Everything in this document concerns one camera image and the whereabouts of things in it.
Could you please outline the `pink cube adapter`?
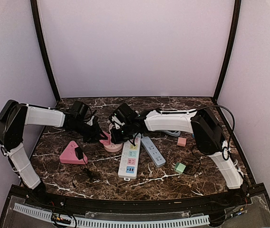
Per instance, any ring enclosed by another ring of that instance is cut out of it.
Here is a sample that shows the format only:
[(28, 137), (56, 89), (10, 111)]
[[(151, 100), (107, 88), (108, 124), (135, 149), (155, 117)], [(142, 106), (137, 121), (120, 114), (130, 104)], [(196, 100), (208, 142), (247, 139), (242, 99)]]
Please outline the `pink cube adapter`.
[(104, 132), (104, 137), (103, 139), (100, 139), (99, 141), (103, 144), (103, 145), (110, 145), (111, 144), (111, 136), (107, 133)]

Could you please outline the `pink adapter plug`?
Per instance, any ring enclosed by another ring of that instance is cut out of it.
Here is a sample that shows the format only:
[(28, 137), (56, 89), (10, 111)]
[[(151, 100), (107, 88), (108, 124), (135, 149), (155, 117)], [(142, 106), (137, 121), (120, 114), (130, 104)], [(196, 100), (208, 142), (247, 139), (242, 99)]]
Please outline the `pink adapter plug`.
[(186, 138), (179, 137), (178, 140), (177, 140), (177, 145), (178, 146), (185, 147), (186, 146), (186, 143), (187, 143), (187, 139)]

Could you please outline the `green adapter plug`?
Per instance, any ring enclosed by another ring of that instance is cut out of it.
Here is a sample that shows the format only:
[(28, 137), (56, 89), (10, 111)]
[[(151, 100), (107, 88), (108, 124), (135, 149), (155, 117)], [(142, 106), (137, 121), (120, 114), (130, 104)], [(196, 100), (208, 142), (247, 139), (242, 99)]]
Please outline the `green adapter plug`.
[(178, 174), (183, 174), (185, 169), (186, 169), (186, 165), (180, 162), (177, 162), (176, 165), (174, 166), (174, 171)]

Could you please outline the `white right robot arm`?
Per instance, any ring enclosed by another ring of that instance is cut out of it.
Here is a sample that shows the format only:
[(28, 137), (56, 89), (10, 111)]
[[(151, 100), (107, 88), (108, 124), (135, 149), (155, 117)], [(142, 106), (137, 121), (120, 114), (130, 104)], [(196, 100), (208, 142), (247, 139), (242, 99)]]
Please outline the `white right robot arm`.
[(198, 151), (208, 157), (223, 175), (226, 186), (232, 190), (226, 194), (226, 203), (236, 206), (244, 198), (240, 189), (244, 176), (233, 158), (230, 140), (225, 138), (222, 126), (211, 111), (211, 106), (191, 110), (163, 110), (160, 108), (137, 113), (128, 104), (123, 103), (109, 116), (111, 142), (114, 144), (130, 141), (147, 131), (180, 131), (194, 135)]

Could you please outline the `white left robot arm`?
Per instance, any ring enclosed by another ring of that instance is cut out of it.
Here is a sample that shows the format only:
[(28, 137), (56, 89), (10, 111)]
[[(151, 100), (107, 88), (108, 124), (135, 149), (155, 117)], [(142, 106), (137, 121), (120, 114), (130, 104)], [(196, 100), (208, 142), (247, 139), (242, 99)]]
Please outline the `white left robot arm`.
[(50, 203), (50, 197), (43, 190), (45, 184), (36, 173), (25, 148), (27, 126), (49, 126), (63, 128), (81, 136), (85, 143), (96, 143), (108, 137), (102, 131), (95, 112), (81, 101), (71, 107), (59, 110), (10, 99), (0, 112), (0, 148), (8, 158), (13, 171), (24, 186), (33, 190), (31, 199), (40, 207)]

